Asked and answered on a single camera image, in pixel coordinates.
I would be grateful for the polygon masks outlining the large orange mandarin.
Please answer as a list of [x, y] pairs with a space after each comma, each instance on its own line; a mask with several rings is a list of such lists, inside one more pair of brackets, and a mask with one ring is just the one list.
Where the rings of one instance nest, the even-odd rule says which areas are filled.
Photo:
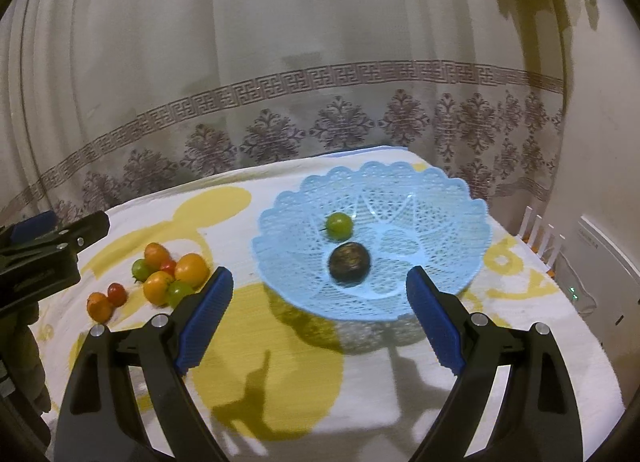
[[108, 323], [114, 314], [114, 306], [103, 293], [93, 292], [87, 298], [86, 311], [96, 323]]

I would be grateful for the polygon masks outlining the red cherry tomato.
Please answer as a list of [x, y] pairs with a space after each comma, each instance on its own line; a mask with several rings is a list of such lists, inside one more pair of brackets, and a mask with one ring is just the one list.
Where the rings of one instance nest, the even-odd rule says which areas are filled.
[[113, 282], [107, 288], [106, 297], [114, 307], [119, 308], [125, 305], [128, 293], [122, 284]]

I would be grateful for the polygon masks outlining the small green tomato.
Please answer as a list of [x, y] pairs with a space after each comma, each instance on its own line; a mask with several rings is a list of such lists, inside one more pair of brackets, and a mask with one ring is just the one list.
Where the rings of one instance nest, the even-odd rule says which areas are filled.
[[143, 258], [139, 258], [135, 260], [131, 266], [131, 274], [132, 278], [137, 282], [145, 282], [148, 280], [149, 276], [153, 273], [152, 269], [149, 267]]

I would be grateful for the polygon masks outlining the small orange tomato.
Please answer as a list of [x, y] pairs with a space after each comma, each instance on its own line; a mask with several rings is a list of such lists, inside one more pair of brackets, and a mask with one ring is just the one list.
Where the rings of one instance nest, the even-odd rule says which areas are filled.
[[169, 287], [175, 279], [165, 271], [153, 272], [149, 278], [143, 282], [142, 291], [144, 298], [156, 307], [163, 307], [168, 301]]

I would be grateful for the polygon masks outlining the small red tomato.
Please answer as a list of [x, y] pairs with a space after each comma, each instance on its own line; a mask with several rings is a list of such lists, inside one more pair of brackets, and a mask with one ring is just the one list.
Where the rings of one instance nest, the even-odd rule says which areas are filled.
[[158, 270], [168, 274], [168, 276], [175, 277], [176, 265], [177, 263], [171, 257], [168, 257], [160, 264]]

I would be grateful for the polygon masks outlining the green tomato with stem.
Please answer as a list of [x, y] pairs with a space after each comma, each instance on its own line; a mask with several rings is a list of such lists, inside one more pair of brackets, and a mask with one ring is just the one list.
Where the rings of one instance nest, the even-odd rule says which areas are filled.
[[195, 293], [192, 286], [181, 280], [175, 280], [167, 289], [167, 304], [171, 308], [176, 308], [180, 302], [187, 296]]

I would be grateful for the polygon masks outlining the large orange tomato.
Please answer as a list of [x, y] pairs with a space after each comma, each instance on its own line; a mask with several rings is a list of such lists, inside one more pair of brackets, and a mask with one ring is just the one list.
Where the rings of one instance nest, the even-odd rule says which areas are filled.
[[199, 289], [209, 276], [209, 266], [204, 258], [196, 253], [183, 255], [174, 270], [174, 278], [188, 284], [192, 289]]

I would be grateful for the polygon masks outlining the dark brown avocado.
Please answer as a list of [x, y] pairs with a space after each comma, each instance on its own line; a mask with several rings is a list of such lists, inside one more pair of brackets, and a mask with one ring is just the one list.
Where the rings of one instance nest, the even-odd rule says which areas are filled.
[[358, 242], [345, 242], [334, 248], [328, 260], [331, 277], [341, 284], [357, 284], [371, 268], [369, 251]]

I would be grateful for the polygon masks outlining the light blue lattice basket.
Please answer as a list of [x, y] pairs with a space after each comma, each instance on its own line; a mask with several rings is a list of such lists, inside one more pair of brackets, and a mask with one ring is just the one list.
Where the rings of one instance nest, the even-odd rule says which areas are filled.
[[[324, 230], [329, 214], [354, 223], [352, 241], [370, 253], [357, 284], [341, 284], [328, 260], [339, 246]], [[282, 191], [258, 218], [252, 247], [265, 284], [282, 300], [330, 320], [395, 321], [411, 312], [408, 272], [422, 267], [440, 292], [456, 295], [480, 271], [491, 242], [487, 204], [437, 167], [367, 162], [310, 175]]]

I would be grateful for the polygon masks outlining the large green tomato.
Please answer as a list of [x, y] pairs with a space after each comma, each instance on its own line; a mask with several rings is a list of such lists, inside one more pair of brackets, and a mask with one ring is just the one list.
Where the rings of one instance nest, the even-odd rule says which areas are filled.
[[354, 223], [349, 215], [342, 212], [335, 212], [329, 214], [326, 218], [324, 230], [326, 230], [326, 235], [332, 241], [343, 242], [352, 236]]

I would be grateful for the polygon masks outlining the white wifi router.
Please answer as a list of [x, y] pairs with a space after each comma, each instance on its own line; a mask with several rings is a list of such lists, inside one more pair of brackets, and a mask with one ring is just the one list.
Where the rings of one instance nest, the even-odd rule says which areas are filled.
[[529, 205], [525, 208], [516, 237], [528, 246], [548, 272], [554, 271], [565, 237]]

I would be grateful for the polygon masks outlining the patterned beige curtain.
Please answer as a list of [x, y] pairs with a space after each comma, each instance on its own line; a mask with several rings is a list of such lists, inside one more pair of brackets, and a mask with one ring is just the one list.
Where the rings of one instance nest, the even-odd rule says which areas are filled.
[[1, 220], [387, 144], [514, 227], [560, 162], [555, 1], [11, 0]]

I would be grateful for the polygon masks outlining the white wall panel box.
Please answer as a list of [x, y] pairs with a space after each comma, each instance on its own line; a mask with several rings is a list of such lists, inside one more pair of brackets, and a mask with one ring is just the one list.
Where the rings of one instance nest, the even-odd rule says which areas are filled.
[[603, 346], [639, 334], [639, 269], [582, 215], [554, 263], [555, 281]]

